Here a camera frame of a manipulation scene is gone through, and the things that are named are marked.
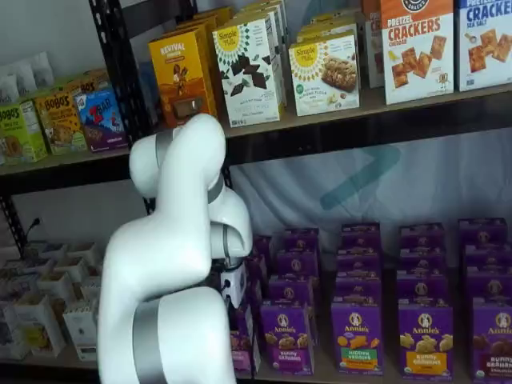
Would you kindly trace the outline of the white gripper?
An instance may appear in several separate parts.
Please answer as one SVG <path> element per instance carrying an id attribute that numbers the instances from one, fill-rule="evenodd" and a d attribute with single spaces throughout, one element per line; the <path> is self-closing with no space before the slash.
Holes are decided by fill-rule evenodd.
<path id="1" fill-rule="evenodd" d="M 246 290 L 246 268 L 236 266 L 220 274 L 221 295 L 234 308 L 239 308 Z"/>

